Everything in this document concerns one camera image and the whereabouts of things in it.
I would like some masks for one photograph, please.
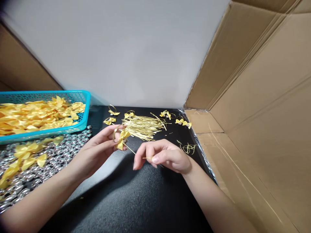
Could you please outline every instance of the forearm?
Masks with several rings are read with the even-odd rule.
[[[257,232],[203,169],[192,158],[190,161],[192,169],[183,177],[213,231],[215,233]]]
[[[8,232],[38,232],[82,182],[65,168],[1,216]]]

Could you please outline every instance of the black table surface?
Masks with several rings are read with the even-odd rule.
[[[159,116],[164,109],[117,107],[117,122],[124,113],[134,110],[137,116]],[[88,124],[92,134],[106,127],[103,120],[110,117],[107,106],[92,106]],[[178,109],[168,109],[176,116]],[[167,131],[158,132],[155,140],[167,139],[179,146],[196,144],[186,126],[167,120]],[[143,141],[129,137],[127,145],[137,151]],[[197,148],[190,155],[210,176]],[[133,171],[134,154],[116,151],[103,166],[85,180],[69,197],[63,207],[41,229],[41,232],[212,232],[198,203],[180,174],[145,163]]]

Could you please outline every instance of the cardboard box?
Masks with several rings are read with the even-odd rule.
[[[0,91],[62,90],[29,51],[0,24]]]
[[[310,102],[311,1],[230,2],[185,107],[259,232],[310,232]]]

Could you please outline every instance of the teal plastic basket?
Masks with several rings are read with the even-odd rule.
[[[78,113],[78,124],[74,126],[41,130],[37,132],[14,134],[0,137],[0,145],[9,144],[31,139],[46,138],[59,134],[73,133],[86,128],[88,111],[90,109],[91,94],[88,91],[22,91],[22,92],[0,92],[0,104],[24,104],[27,101],[50,101],[52,97],[65,98],[69,103],[82,102],[85,104],[84,113]]]

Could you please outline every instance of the fingernail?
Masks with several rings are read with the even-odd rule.
[[[133,170],[135,171],[136,169],[137,169],[137,165],[136,165],[136,163],[135,163],[135,161],[134,161]]]
[[[154,167],[154,168],[158,168],[158,166],[154,163],[151,163],[151,165]]]
[[[152,157],[152,162],[153,163],[158,163],[159,162],[159,158],[157,156]]]

